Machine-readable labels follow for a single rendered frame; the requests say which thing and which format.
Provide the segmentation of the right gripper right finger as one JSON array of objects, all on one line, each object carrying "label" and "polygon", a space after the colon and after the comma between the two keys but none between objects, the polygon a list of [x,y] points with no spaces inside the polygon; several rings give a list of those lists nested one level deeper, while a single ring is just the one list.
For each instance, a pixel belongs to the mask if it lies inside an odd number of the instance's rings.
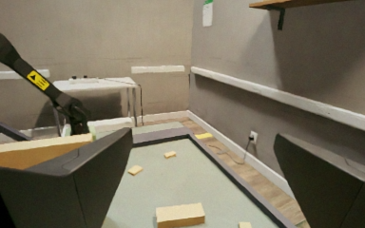
[{"label": "right gripper right finger", "polygon": [[365,228],[365,165],[285,133],[273,148],[310,228]]}]

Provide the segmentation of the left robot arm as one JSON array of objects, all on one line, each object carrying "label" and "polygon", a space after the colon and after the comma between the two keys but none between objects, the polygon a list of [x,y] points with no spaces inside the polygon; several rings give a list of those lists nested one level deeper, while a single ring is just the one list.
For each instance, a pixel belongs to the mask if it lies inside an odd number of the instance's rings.
[{"label": "left robot arm", "polygon": [[7,37],[1,32],[0,63],[12,68],[12,70],[27,80],[30,84],[35,86],[46,96],[50,97],[50,106],[54,108],[57,107],[55,109],[58,112],[68,116],[70,123],[70,136],[90,134],[89,126],[87,125],[87,118],[90,118],[91,111],[84,108],[83,104],[79,100],[61,91],[34,67],[27,63],[19,55]]}]

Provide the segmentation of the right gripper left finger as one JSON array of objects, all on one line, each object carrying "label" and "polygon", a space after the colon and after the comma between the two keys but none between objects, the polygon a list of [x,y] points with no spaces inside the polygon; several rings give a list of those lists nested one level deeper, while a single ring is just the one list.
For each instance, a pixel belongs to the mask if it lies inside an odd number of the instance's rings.
[{"label": "right gripper left finger", "polygon": [[102,228],[132,145],[123,127],[26,169],[0,166],[0,227]]}]

